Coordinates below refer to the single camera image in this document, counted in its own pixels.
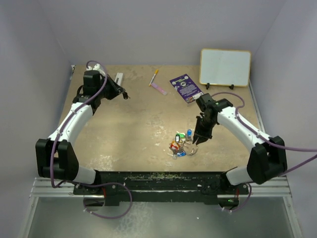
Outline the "large metal keyring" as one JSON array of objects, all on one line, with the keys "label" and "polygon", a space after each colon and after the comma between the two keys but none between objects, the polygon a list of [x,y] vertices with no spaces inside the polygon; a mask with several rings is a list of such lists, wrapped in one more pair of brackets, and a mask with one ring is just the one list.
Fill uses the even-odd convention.
[{"label": "large metal keyring", "polygon": [[184,143],[182,145],[182,149],[184,150],[184,152],[186,153],[186,155],[188,156],[193,156],[197,153],[198,151],[198,146],[196,144],[187,144]]}]

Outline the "black white key tag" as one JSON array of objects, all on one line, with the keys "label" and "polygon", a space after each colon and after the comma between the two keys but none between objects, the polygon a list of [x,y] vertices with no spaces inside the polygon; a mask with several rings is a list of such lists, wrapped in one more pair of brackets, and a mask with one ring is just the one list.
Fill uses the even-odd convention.
[{"label": "black white key tag", "polygon": [[128,94],[127,94],[126,92],[124,92],[124,93],[123,93],[123,98],[124,98],[125,100],[127,100],[127,99],[129,99],[130,97],[128,96]]}]

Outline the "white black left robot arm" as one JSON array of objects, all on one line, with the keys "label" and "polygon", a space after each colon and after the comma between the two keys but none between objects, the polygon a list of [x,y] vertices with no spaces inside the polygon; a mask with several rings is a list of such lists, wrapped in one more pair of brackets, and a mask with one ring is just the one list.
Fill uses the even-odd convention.
[{"label": "white black left robot arm", "polygon": [[79,164],[73,144],[81,130],[101,105],[102,99],[112,100],[122,95],[129,98],[126,90],[118,85],[102,69],[87,68],[83,75],[83,84],[78,88],[70,111],[59,127],[46,139],[36,142],[38,174],[50,178],[52,187],[55,179],[84,183],[90,194],[102,189],[102,182],[96,179],[97,172]]}]

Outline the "large blue key tag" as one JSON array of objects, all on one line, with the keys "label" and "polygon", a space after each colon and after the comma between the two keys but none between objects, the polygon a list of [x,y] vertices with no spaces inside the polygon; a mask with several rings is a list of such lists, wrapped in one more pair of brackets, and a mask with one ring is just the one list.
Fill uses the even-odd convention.
[{"label": "large blue key tag", "polygon": [[191,137],[192,137],[192,130],[191,129],[187,130],[186,136],[187,136],[187,138],[191,139]]}]

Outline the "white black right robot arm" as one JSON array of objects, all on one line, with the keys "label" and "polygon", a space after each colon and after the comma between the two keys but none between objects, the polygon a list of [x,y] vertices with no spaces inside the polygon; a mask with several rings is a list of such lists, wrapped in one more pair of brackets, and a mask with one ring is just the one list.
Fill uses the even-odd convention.
[{"label": "white black right robot arm", "polygon": [[238,109],[227,99],[214,100],[210,94],[201,95],[196,103],[200,109],[193,135],[198,145],[212,138],[215,125],[228,129],[250,153],[247,165],[232,168],[220,176],[220,188],[232,194],[238,185],[264,182],[277,177],[287,170],[284,140],[271,137],[247,121]]}]

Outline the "small blue key tag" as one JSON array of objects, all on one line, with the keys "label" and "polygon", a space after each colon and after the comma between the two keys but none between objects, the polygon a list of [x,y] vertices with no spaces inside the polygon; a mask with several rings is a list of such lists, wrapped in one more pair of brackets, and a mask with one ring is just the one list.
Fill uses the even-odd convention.
[{"label": "small blue key tag", "polygon": [[186,156],[186,152],[178,152],[177,154],[177,157],[183,157],[183,156]]}]

